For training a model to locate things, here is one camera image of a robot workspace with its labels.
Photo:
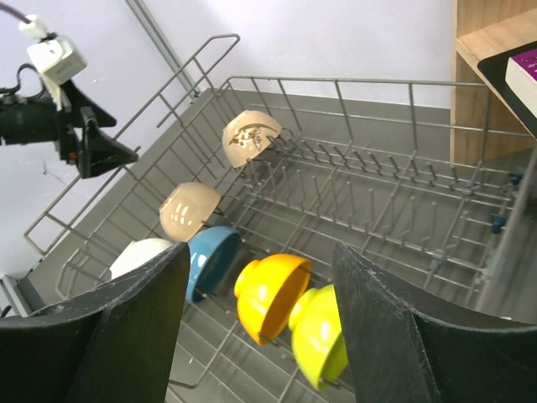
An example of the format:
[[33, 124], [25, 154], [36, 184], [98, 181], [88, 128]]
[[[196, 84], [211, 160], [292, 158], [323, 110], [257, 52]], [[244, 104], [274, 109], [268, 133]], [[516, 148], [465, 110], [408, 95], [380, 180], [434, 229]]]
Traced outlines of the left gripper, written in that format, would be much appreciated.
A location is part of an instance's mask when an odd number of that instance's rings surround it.
[[60, 110], [56, 117], [60, 159], [75, 165], [84, 179], [138, 161], [135, 151], [100, 130], [99, 126], [115, 127], [117, 120], [81, 92], [72, 80], [60, 86]]

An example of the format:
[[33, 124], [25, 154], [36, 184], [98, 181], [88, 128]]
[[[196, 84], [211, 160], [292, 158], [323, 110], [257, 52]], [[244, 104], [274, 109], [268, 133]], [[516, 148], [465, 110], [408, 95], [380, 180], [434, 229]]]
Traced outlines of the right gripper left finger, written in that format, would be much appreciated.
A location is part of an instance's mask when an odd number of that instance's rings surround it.
[[3, 402], [162, 402], [190, 271], [175, 243], [137, 269], [1, 320]]

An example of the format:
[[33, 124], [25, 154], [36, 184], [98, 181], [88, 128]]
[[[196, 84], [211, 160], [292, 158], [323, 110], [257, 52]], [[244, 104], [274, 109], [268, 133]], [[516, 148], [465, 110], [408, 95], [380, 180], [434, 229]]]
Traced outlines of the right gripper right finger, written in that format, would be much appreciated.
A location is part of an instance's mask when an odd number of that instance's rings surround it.
[[536, 327], [465, 308], [337, 242], [333, 285], [357, 402], [534, 402]]

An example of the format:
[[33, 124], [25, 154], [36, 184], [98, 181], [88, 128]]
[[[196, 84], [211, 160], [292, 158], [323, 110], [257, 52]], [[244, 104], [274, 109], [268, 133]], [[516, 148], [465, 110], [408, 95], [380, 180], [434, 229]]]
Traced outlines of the yellow-green bowl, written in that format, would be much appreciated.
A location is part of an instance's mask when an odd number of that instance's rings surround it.
[[288, 326], [300, 371], [313, 388], [325, 389], [348, 366], [334, 285], [306, 291], [296, 302]]

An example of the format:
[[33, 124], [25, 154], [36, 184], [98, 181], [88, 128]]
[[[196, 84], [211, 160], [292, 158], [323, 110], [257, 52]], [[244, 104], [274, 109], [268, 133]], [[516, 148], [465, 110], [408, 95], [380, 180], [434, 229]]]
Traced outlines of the white bowl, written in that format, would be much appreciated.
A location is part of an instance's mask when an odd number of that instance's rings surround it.
[[125, 275], [165, 251], [172, 243], [163, 238], [132, 241], [110, 266], [111, 279]]

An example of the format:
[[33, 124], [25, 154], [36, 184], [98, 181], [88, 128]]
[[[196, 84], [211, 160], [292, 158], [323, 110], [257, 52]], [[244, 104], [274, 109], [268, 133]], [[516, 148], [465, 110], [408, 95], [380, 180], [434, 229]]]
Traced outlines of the tan speckled bowl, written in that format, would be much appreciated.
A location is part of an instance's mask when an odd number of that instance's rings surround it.
[[159, 209], [161, 227], [175, 242], [188, 242], [221, 199], [219, 191], [200, 182], [180, 183]]

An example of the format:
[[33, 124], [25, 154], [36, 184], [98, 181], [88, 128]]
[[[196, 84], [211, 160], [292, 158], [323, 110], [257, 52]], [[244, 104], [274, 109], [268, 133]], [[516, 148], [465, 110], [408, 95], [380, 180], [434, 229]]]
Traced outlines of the blue bowl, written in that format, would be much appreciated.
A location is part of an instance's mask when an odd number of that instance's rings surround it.
[[221, 283], [241, 248], [235, 228], [216, 226], [200, 231], [189, 242], [190, 273], [185, 298], [190, 304], [205, 299]]

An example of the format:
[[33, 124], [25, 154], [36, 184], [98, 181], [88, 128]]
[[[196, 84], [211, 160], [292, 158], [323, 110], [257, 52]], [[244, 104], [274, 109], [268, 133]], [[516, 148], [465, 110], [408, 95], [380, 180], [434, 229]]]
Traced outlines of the orange bowl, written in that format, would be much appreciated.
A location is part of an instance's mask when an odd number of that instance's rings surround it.
[[271, 343], [284, 330], [310, 275], [311, 262], [294, 254], [271, 254], [242, 269], [233, 289], [237, 316], [256, 344]]

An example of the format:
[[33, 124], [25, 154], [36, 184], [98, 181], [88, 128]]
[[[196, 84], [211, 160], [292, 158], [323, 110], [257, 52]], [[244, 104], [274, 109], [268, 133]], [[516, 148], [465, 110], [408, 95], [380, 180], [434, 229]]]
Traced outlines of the cream bowl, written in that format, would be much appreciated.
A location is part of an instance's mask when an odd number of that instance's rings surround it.
[[239, 113], [222, 131], [223, 151], [232, 168], [254, 160], [281, 131], [282, 126], [266, 113], [257, 110]]

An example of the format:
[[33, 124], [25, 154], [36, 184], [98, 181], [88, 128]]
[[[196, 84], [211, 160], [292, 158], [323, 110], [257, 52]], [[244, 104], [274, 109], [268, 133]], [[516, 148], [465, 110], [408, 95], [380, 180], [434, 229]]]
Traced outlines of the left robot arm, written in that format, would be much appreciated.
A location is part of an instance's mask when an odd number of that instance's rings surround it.
[[56, 109], [45, 86], [32, 96], [19, 96], [25, 69], [36, 70], [29, 63], [22, 64], [17, 69], [17, 84], [1, 89], [2, 145], [52, 143], [60, 160], [75, 166], [83, 179], [138, 161], [135, 151], [101, 131], [114, 127], [117, 120], [72, 81], [60, 86], [70, 102], [61, 110]]

